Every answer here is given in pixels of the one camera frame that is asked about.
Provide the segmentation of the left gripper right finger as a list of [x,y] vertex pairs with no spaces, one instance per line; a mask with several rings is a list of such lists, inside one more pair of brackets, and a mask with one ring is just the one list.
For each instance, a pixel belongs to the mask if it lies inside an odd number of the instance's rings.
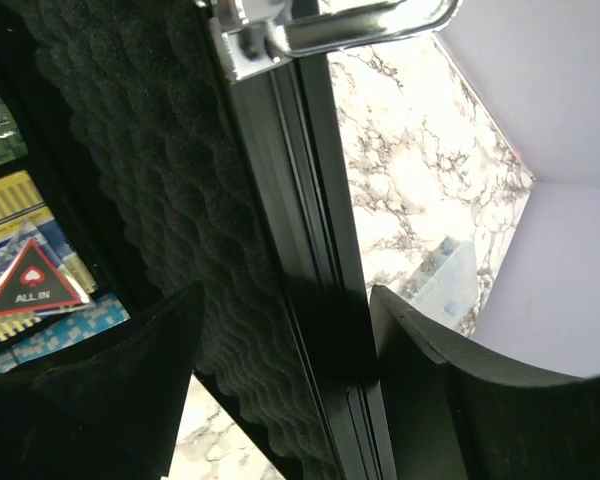
[[496,353],[384,286],[370,297],[401,479],[600,479],[600,375]]

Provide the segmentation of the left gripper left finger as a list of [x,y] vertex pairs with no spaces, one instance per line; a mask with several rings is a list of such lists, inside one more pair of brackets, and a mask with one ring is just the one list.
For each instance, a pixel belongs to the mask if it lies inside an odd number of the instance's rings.
[[0,373],[0,479],[166,476],[204,303],[195,282],[116,327]]

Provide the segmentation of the red triangular dealer button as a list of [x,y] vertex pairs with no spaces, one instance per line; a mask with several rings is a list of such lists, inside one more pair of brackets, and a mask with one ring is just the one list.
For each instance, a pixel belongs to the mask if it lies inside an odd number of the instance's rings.
[[24,321],[92,305],[81,285],[29,219],[0,254],[0,322]]

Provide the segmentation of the black poker set case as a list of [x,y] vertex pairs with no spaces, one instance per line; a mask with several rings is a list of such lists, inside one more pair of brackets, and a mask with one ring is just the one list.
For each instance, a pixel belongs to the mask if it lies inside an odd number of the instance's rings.
[[326,56],[457,8],[0,1],[28,147],[0,178],[31,176],[129,319],[202,285],[191,377],[286,478],[396,475]]

